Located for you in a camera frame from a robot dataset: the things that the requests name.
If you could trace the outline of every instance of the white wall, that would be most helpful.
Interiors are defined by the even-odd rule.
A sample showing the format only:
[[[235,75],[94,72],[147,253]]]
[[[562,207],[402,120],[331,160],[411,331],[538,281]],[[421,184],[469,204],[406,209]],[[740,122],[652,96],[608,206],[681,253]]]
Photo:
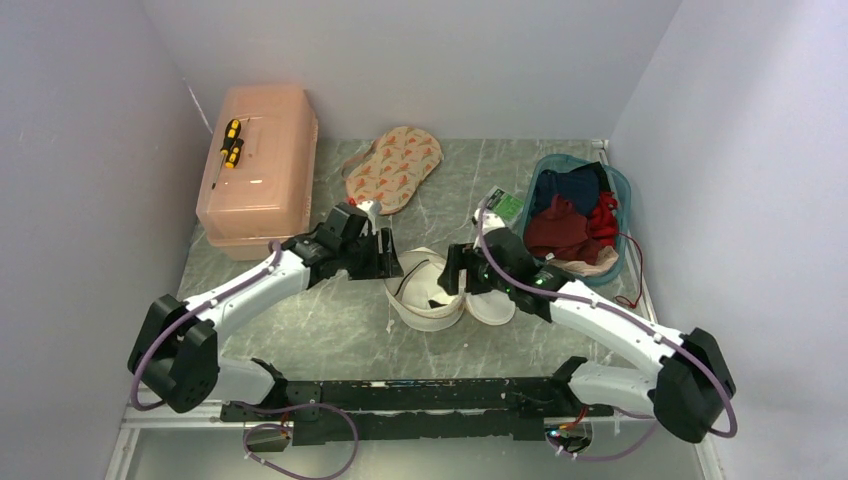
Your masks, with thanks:
[[[848,471],[846,25],[685,0],[611,139],[660,318],[715,334],[739,388],[732,480]]]
[[[0,478],[103,478],[208,133],[134,0],[0,2],[0,58]]]
[[[680,0],[143,0],[214,122],[297,82],[321,135],[608,138]]]

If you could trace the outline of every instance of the beige oven mitt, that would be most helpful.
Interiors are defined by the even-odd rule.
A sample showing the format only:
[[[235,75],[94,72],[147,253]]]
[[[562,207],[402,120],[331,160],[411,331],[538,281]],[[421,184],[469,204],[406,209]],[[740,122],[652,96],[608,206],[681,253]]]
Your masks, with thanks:
[[[393,128],[374,140],[367,152],[342,165],[347,195],[356,203],[376,200],[383,207],[380,214],[391,215],[406,206],[442,158],[441,145],[429,133],[415,127]]]

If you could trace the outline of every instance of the plastic basket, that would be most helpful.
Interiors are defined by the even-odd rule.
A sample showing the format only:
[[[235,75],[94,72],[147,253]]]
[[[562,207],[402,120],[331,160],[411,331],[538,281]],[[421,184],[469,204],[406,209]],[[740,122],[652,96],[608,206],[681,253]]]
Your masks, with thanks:
[[[533,205],[533,196],[536,192],[536,181],[538,180],[539,175],[545,170],[553,170],[560,173],[570,172],[575,168],[582,167],[588,163],[589,162],[586,160],[558,153],[548,155],[539,160],[539,163],[536,164],[536,170],[533,172],[533,181],[530,182],[530,189],[527,191],[527,198],[524,200],[524,211],[521,212],[521,216],[515,224],[516,232],[521,235],[522,238],[524,238],[524,231],[527,229],[527,224],[530,222],[528,213],[530,206]],[[627,181],[627,178],[625,178],[621,172],[610,166],[604,165],[604,170],[607,172],[607,176],[609,176],[610,187],[615,194],[616,200],[618,200],[618,208],[614,210],[615,218],[618,221],[618,230],[620,232],[627,233],[627,222],[630,215],[630,182]],[[627,239],[621,235],[616,237],[615,251],[618,252],[618,261],[615,262],[615,265],[613,265],[607,273],[592,277],[581,277],[578,275],[577,278],[589,286],[603,285],[614,280],[624,267],[626,240]]]

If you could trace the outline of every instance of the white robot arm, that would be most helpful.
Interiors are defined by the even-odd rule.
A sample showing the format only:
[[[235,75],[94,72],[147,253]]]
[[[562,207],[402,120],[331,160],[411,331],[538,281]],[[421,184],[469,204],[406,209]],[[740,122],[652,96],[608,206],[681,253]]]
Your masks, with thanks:
[[[374,229],[375,209],[371,206],[357,209],[339,204],[316,230],[277,244],[268,259],[226,284],[185,302],[170,295],[158,299],[151,305],[136,340],[129,370],[178,413],[207,399],[266,409],[291,404],[287,380],[273,366],[257,359],[227,359],[220,355],[220,349],[230,335],[270,306],[341,269],[352,280],[402,276],[391,231]],[[521,310],[577,330],[636,367],[610,367],[572,357],[549,379],[559,401],[571,407],[600,404],[650,413],[683,440],[698,442],[703,438],[722,411],[722,403],[697,369],[679,358],[673,347],[693,351],[732,396],[735,385],[712,336],[697,329],[683,335],[638,319],[675,345],[656,341],[656,337],[616,314],[625,310],[582,282],[557,269],[538,266],[520,238],[504,228],[497,217],[487,216],[483,231],[497,264],[509,275],[560,296],[588,299],[588,303],[563,298],[551,301],[512,288],[491,269],[480,246],[472,244],[450,246],[447,267],[439,279],[445,291],[455,294],[459,272],[466,270],[466,292],[504,292]]]

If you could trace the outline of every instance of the dark red cloth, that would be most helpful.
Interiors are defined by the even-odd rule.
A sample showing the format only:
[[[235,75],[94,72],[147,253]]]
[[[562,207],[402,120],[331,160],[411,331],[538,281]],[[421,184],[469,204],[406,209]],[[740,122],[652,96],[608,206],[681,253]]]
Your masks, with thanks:
[[[598,205],[589,215],[589,236],[605,247],[615,247],[618,221],[612,211],[616,208],[618,201],[612,196],[612,192],[601,192]]]
[[[555,195],[551,208],[530,220],[524,231],[524,245],[536,257],[553,253],[560,260],[582,260],[594,265],[603,245],[592,239],[589,225],[589,219],[577,213],[573,203]]]

